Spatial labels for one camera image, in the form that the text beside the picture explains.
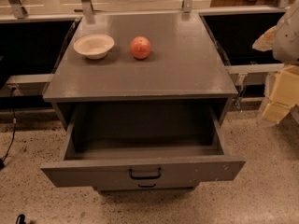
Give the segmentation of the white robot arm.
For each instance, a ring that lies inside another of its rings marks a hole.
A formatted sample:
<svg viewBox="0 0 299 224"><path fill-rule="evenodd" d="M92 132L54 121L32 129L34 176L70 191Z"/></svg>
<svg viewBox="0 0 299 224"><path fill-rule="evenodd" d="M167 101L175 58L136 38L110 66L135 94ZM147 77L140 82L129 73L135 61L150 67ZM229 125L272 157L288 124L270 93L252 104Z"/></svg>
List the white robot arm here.
<svg viewBox="0 0 299 224"><path fill-rule="evenodd" d="M279 124L299 103L299 0L252 45L258 51L271 50L284 63L275 75L274 85L261 110L261 122Z"/></svg>

